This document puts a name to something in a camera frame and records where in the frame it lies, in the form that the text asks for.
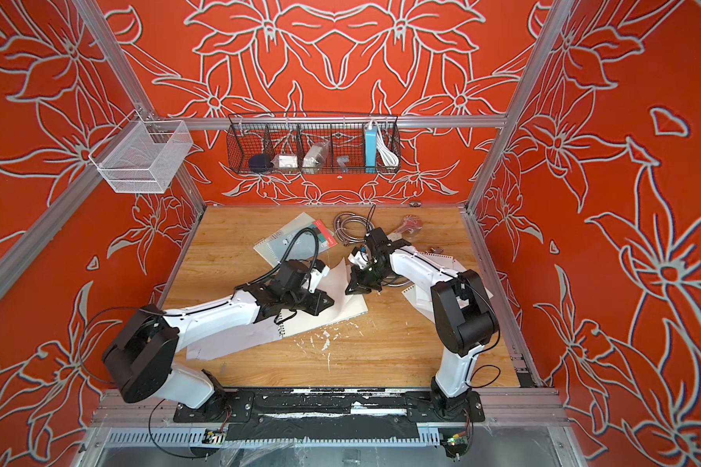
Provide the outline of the white sticker picture notebook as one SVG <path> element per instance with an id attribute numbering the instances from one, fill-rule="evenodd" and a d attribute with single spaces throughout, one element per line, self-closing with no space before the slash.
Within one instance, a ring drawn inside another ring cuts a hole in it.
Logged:
<path id="1" fill-rule="evenodd" d="M 327 292 L 335 304 L 318 316 L 299 311 L 296 317 L 280 325 L 276 325 L 270 318 L 256 324 L 224 330 L 188 346 L 186 359 L 210 361 L 363 315 L 368 311 L 364 297 L 345 294 L 349 279 L 350 266 L 342 260 L 319 284 L 319 288 Z"/>

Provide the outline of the teal steno notes notebook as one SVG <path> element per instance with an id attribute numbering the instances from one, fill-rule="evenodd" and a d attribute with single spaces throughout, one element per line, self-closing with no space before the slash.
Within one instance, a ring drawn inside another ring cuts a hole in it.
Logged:
<path id="1" fill-rule="evenodd" d="M 283 257 L 286 251 L 290 250 L 287 256 L 288 260 L 311 260 L 315 253 L 323 253 L 337 244 L 335 237 L 323 221 L 315 220 L 309 227 L 294 232 L 290 237 L 288 247 L 281 245 L 278 252 L 282 252 Z"/>

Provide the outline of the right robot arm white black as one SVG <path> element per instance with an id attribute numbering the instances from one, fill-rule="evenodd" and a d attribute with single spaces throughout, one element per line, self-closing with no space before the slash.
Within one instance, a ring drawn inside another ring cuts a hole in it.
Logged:
<path id="1" fill-rule="evenodd" d="M 380 292 L 396 276 L 408 279 L 414 290 L 423 294 L 423 304 L 432 311 L 443 346 L 428 400 L 434 412 L 446 420 L 461 414 L 473 416 L 473 365 L 500 332 L 479 274 L 474 270 L 456 270 L 449 263 L 418 251 L 405 239 L 393 241 L 380 228 L 364 236 L 363 245 L 354 247 L 349 260 L 352 266 L 347 295 Z"/>

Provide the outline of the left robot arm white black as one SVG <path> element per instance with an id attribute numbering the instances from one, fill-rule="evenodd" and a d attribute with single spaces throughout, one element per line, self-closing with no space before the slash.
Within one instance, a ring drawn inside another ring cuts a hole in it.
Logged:
<path id="1" fill-rule="evenodd" d="M 176 364 L 175 354 L 223 331 L 263 321 L 280 326 L 300 313 L 320 315 L 334 304 L 319 287 L 329 272 L 317 253 L 305 262 L 286 252 L 270 272 L 236 286 L 226 298 L 172 311 L 138 309 L 103 353 L 111 383 L 128 404 L 160 398 L 217 416 L 227 408 L 226 390 L 211 373 Z"/>

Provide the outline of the small metal clip in basket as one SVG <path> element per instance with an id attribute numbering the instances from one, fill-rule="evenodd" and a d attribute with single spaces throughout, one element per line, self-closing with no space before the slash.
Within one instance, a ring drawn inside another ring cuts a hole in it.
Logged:
<path id="1" fill-rule="evenodd" d="M 337 165 L 339 165 L 342 173 L 348 173 L 350 170 L 350 158 L 348 156 L 340 156 L 336 159 Z"/>

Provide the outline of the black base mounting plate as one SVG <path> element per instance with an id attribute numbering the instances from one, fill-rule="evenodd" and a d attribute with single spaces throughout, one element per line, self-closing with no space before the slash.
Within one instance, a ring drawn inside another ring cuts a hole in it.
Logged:
<path id="1" fill-rule="evenodd" d="M 173 421 L 219 427 L 231 440 L 437 443 L 425 428 L 467 430 L 485 415 L 472 390 L 447 400 L 429 388 L 230 388 L 200 409 L 176 405 Z"/>

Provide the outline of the white small box in basket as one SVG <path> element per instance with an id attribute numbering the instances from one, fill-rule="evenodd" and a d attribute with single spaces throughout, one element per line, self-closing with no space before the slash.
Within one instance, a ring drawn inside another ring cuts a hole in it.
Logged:
<path id="1" fill-rule="evenodd" d="M 299 158 L 295 154 L 278 154 L 272 159 L 274 169 L 279 171 L 298 171 L 300 169 Z"/>

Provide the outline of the clear plastic bag in basket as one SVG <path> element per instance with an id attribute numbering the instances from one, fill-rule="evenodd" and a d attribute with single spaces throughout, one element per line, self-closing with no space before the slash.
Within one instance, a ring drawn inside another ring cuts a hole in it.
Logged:
<path id="1" fill-rule="evenodd" d="M 321 141 L 313 144 L 302 161 L 302 171 L 305 174 L 318 174 L 323 169 L 330 150 L 330 143 Z"/>

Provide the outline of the dark round object in basket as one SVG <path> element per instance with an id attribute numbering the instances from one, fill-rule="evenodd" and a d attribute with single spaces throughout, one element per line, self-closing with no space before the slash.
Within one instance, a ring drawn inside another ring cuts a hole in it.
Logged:
<path id="1" fill-rule="evenodd" d="M 271 158 L 265 154 L 257 154 L 250 157 L 248 167 L 254 173 L 269 173 L 274 169 Z"/>

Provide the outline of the light blue box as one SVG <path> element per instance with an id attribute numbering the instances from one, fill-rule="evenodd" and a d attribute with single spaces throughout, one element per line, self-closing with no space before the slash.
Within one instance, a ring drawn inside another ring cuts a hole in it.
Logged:
<path id="1" fill-rule="evenodd" d="M 376 172 L 377 126 L 370 122 L 364 127 L 364 168 L 367 174 Z"/>

